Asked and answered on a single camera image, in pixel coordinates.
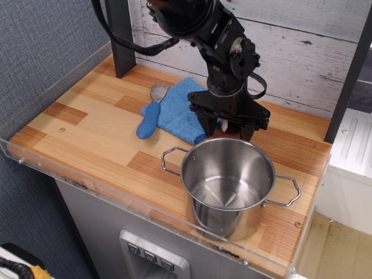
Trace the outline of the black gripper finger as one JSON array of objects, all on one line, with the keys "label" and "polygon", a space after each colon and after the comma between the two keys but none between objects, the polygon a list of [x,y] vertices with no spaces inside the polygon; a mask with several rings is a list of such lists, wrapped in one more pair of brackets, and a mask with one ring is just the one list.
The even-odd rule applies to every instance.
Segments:
[{"label": "black gripper finger", "polygon": [[220,120],[215,113],[197,112],[198,121],[208,137],[220,127]]},{"label": "black gripper finger", "polygon": [[240,139],[249,142],[255,132],[255,126],[251,123],[241,124],[240,126]]}]

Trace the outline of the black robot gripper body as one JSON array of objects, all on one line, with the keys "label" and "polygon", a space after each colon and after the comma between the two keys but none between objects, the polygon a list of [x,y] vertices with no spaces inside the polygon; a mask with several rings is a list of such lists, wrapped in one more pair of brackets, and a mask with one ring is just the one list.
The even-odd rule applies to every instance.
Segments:
[{"label": "black robot gripper body", "polygon": [[190,110],[195,114],[215,113],[219,119],[240,125],[251,123],[255,130],[266,130],[269,126],[269,110],[253,100],[245,88],[230,96],[218,96],[209,90],[194,91],[187,95],[187,99],[190,102]]}]

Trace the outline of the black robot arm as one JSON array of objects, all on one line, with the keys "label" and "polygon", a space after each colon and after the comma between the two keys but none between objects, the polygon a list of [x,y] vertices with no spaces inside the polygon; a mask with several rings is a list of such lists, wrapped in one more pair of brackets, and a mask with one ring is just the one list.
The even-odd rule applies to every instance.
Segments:
[{"label": "black robot arm", "polygon": [[233,13],[220,1],[148,1],[147,7],[165,33],[197,47],[207,64],[207,90],[187,95],[206,134],[214,134],[218,120],[245,141],[267,129],[270,112],[256,102],[267,90],[254,72],[260,56]]}]

